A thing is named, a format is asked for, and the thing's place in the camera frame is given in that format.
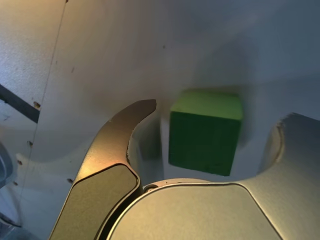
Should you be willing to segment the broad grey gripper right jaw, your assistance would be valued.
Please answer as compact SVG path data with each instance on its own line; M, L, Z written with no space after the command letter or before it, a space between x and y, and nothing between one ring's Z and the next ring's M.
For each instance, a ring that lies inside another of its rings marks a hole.
M119 216L109 240L317 240L320 122L282 120L281 153L257 176L156 188Z

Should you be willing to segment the narrow grey gripper left jaw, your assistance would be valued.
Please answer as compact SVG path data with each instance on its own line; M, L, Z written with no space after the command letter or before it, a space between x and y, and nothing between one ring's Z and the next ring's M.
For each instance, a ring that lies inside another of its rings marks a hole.
M98 131L65 199L51 240L106 240L121 213L142 195L128 158L135 128L157 107L155 99L127 106Z

